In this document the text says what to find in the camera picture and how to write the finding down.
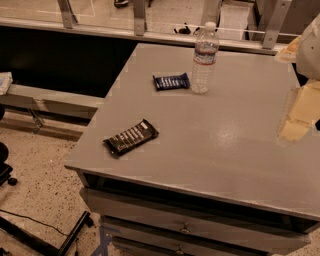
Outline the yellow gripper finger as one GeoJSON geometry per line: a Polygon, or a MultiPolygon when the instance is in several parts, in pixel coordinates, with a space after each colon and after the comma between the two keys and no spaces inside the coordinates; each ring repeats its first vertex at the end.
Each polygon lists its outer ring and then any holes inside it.
{"type": "Polygon", "coordinates": [[[279,131],[286,141],[298,141],[320,120],[320,82],[311,81],[291,91],[287,113],[279,131]]]}
{"type": "Polygon", "coordinates": [[[300,37],[296,37],[286,47],[282,48],[275,55],[275,60],[281,63],[295,63],[300,37]]]}

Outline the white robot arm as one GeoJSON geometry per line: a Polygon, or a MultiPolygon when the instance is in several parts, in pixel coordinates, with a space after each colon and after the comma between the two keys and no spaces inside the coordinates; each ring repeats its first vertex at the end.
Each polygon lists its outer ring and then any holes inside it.
{"type": "Polygon", "coordinates": [[[301,36],[277,52],[275,60],[295,64],[297,72],[308,79],[304,86],[290,92],[279,132],[282,139],[298,141],[320,119],[320,14],[301,36]]]}

